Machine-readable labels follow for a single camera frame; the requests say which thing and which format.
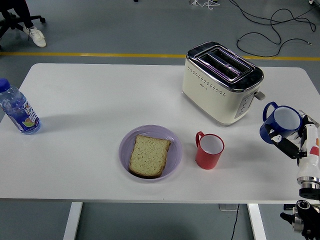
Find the bread slice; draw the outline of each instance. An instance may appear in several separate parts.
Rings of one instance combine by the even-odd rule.
[[[129,172],[144,179],[161,176],[171,141],[138,134],[131,153]]]

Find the mug handle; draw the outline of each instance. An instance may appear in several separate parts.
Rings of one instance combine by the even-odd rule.
[[[274,107],[274,109],[277,109],[279,107],[274,101],[269,102],[263,109],[262,120],[264,122],[267,120],[267,111],[268,111],[268,108],[270,107],[270,105],[272,105]]]
[[[199,131],[195,135],[195,144],[198,147],[200,139],[204,136],[205,134],[202,131]]]

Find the purple plate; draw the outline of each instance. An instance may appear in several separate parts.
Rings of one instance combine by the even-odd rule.
[[[130,156],[131,156],[132,150],[134,149],[136,136],[138,134],[148,136],[148,137],[158,138],[158,139],[167,139],[171,141],[171,145],[168,150],[165,168],[160,177],[153,178],[153,179],[140,178],[137,176],[135,177],[146,180],[146,181],[154,181],[154,180],[163,179],[166,176],[170,175],[177,168],[177,166],[181,161],[182,145],[178,137],[172,131],[170,131],[169,129],[163,126],[158,126],[158,125],[140,126],[128,132],[124,136],[119,147],[119,159],[124,169],[128,173],[130,173],[128,170]]]

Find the white cord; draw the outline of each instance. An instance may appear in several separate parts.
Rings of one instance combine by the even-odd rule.
[[[198,4],[200,7],[207,6],[208,9],[210,9],[210,10],[213,10],[213,9],[214,9],[212,6],[220,6],[220,4],[219,4],[219,3],[216,3],[214,0],[207,0],[207,2],[205,2],[205,3],[202,4],[202,5],[198,2],[198,0],[196,0],[196,4]]]

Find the cup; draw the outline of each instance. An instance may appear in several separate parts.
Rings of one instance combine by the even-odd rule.
[[[274,107],[272,113],[267,117],[269,107]],[[269,124],[272,129],[286,138],[297,132],[302,124],[300,114],[290,106],[278,106],[274,101],[269,102],[262,113],[263,124],[260,127],[260,136],[268,144],[273,144],[265,125]]]
[[[215,134],[199,131],[195,136],[197,151],[195,161],[203,169],[213,169],[225,149],[225,143]]]

